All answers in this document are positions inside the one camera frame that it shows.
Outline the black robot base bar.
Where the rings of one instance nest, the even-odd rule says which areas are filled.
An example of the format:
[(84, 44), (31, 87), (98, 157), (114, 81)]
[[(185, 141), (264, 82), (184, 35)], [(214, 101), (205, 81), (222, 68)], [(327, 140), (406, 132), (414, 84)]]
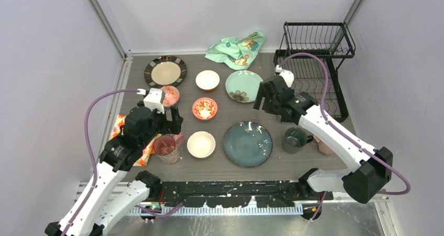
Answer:
[(295, 201), (320, 201), (321, 194), (303, 190), (291, 181), (165, 181), (145, 201), (174, 207), (246, 207), (255, 201), (258, 208), (292, 207)]

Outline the dark blue floral plate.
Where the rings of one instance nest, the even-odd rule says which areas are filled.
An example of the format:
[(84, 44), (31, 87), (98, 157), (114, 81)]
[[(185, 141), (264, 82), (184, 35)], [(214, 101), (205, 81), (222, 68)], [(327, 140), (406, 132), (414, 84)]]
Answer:
[(242, 121), (225, 132), (223, 150), (234, 164), (256, 167), (269, 159), (273, 141), (264, 126), (253, 121)]

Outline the black rimmed cream plate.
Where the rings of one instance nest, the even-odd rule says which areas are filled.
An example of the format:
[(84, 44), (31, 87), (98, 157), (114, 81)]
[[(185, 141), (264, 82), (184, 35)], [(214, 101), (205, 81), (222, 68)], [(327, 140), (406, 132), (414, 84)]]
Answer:
[(178, 86), (187, 76), (187, 66), (179, 57), (163, 55), (150, 61), (143, 75), (145, 82), (153, 88)]

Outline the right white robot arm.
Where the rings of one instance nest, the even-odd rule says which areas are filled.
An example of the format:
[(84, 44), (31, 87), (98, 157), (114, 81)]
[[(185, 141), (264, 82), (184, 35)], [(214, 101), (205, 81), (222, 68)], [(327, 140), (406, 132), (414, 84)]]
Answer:
[(327, 115), (316, 99), (289, 88), (282, 76), (274, 75), (260, 83), (254, 108), (311, 132), (346, 165), (342, 170), (310, 169), (298, 180), (303, 198), (313, 199), (320, 192), (342, 192), (366, 204), (391, 180), (388, 167), (393, 163), (393, 154), (389, 149), (376, 149), (359, 141)]

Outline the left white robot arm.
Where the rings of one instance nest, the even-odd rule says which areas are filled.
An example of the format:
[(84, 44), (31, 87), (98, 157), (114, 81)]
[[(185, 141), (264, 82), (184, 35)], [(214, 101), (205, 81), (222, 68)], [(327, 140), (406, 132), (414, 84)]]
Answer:
[(84, 192), (60, 221), (45, 228), (46, 235), (106, 235), (129, 210), (143, 200), (160, 197), (161, 181), (141, 171), (131, 185), (107, 203), (114, 188), (142, 157), (145, 147), (158, 134), (179, 134), (183, 118), (177, 107), (170, 108), (172, 119), (156, 108), (141, 103), (125, 117), (118, 135), (110, 139), (99, 155), (94, 174)]

